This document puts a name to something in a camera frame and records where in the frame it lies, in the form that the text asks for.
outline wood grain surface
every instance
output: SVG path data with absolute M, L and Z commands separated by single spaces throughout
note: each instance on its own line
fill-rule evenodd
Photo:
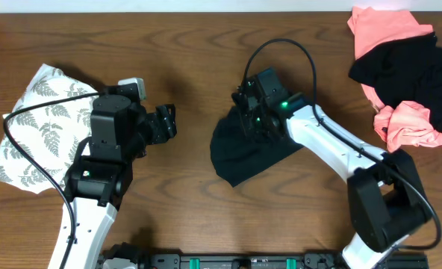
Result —
M 416 13 L 442 46 L 442 13 Z M 209 145 L 232 106 L 246 61 L 264 41 L 302 43 L 317 65 L 319 103 L 354 135 L 385 147 L 374 111 L 347 77 L 353 62 L 349 13 L 8 14 L 0 15 L 0 141 L 12 109 L 41 64 L 96 87 L 145 79 L 147 109 L 175 103 L 178 135 L 150 146 L 134 163 L 134 181 L 104 248 L 123 241 L 183 253 L 297 253 L 341 250 L 353 236 L 346 186 L 303 149 L 236 188 L 219 178 Z M 305 56 L 275 44 L 252 72 L 274 66 L 291 89 L 311 94 Z M 442 147 L 405 146 L 442 220 Z M 60 225 L 54 190 L 39 195 L 0 182 L 0 268 L 46 268 Z M 432 223 L 408 240 L 433 240 Z M 442 243 L 428 251 L 442 268 Z

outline pile of clothes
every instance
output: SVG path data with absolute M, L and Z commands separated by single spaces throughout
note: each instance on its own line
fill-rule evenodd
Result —
M 349 77 L 362 84 L 378 114 L 374 129 L 389 152 L 401 145 L 442 145 L 442 48 L 431 25 L 409 11 L 354 7 Z

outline white fabric with leaf print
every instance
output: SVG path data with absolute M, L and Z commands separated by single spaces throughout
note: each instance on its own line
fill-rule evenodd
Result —
M 95 93 L 89 85 L 69 78 L 60 69 L 43 64 L 16 103 L 13 111 Z M 95 97 L 38 108 L 9 122 L 12 136 L 56 182 L 64 188 L 63 177 L 73 162 L 78 142 L 90 135 L 90 113 Z M 52 184 L 12 146 L 4 136 L 0 145 L 0 181 L 36 194 Z

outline fern print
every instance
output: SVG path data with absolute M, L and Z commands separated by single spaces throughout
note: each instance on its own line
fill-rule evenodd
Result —
M 75 154 L 77 152 L 77 148 L 78 148 L 78 139 L 74 136 L 73 137 L 73 145 L 72 145 L 72 148 L 70 149 L 70 152 L 69 152 L 70 161 L 73 161 L 73 159 L 75 159 Z
M 47 173 L 50 174 L 50 176 L 55 176 L 58 172 L 60 172 L 62 169 L 45 169 Z
M 30 111 L 15 116 L 15 121 L 21 126 L 32 126 L 36 129 L 39 128 L 34 115 Z
M 22 149 L 32 158 L 34 158 L 34 156 L 32 155 L 32 151 L 28 148 L 28 146 L 26 146 L 23 143 L 20 143 L 19 141 L 17 141 L 17 143 L 19 144 L 20 147 L 22 147 Z M 15 148 L 15 146 L 12 145 L 12 143 L 7 139 L 4 143 L 4 145 L 2 146 L 4 147 L 4 157 L 6 160 L 8 160 L 8 155 L 10 154 L 10 156 L 12 156 L 12 158 L 14 159 L 20 159 L 23 158 L 22 154 Z
M 56 173 L 60 172 L 62 169 L 47 169 L 43 168 L 50 176 L 54 176 Z M 37 183 L 42 183 L 47 180 L 47 178 L 37 169 L 32 169 L 32 164 L 29 164 L 24 170 L 24 175 L 19 176 L 20 182 L 25 187 L 30 187 L 30 185 L 35 185 Z
M 52 76 L 55 76 L 55 74 L 58 74 L 59 76 L 63 76 L 62 70 L 60 70 L 58 68 L 52 69 Z
M 58 155 L 58 144 L 60 143 L 60 135 L 57 133 L 56 129 L 62 130 L 62 127 L 55 123 L 45 123 L 40 127 L 39 131 L 42 131 L 43 143 L 49 151 L 59 157 Z
M 59 184 L 60 188 L 62 188 L 62 190 L 65 188 L 65 180 L 62 180 Z
M 45 176 L 43 176 L 43 174 L 41 172 L 39 172 L 39 170 L 33 169 L 31 171 L 31 168 L 32 168 L 32 164 L 29 164 L 27 166 L 27 168 L 25 168 L 25 170 L 24 170 L 24 175 L 19 176 L 20 182 L 25 187 L 30 187 L 30 185 L 35 185 L 37 183 L 41 183 L 46 180 Z
M 22 100 L 22 102 L 25 101 L 25 94 L 27 94 L 27 91 L 25 91 L 25 92 L 22 94 L 22 97 L 20 97 L 20 99 Z
M 45 114 L 50 116 L 50 113 L 57 117 L 67 117 L 70 119 L 70 114 L 63 105 L 49 105 L 45 108 Z
M 80 119 L 82 119 L 84 125 L 86 127 L 90 127 L 90 109 L 88 108 L 82 108 L 80 111 L 77 111 L 77 123 L 80 122 Z
M 41 96 L 58 96 L 58 93 L 54 92 L 50 88 L 49 83 L 45 80 L 45 76 L 41 78 L 33 87 L 32 91 Z
M 9 176 L 7 176 L 7 174 L 5 173 L 5 169 L 2 165 L 0 165 L 0 182 L 12 182 L 12 179 L 9 178 Z
M 18 107 L 16 107 L 16 108 L 13 110 L 13 112 L 15 112 L 15 111 L 19 111 L 19 110 L 21 110 L 23 107 L 24 107 L 24 105 L 19 105 Z M 13 123 L 14 120 L 15 120 L 14 118 L 12 118 L 12 119 L 9 120 L 9 122 L 8 122 L 9 127 L 12 126 L 12 123 Z
M 65 91 L 68 97 L 80 96 L 82 94 L 88 93 L 83 87 L 75 89 L 75 83 L 72 83 L 69 89 L 70 91 Z

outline black garment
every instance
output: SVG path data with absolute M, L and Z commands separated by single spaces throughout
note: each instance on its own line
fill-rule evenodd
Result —
M 233 107 L 214 129 L 211 161 L 216 174 L 235 187 L 302 148 L 289 137 L 278 142 L 254 142 L 240 126 L 239 111 Z
M 385 105 L 415 101 L 430 109 L 430 123 L 442 132 L 442 48 L 435 33 L 376 46 L 353 64 L 349 77 L 374 87 Z

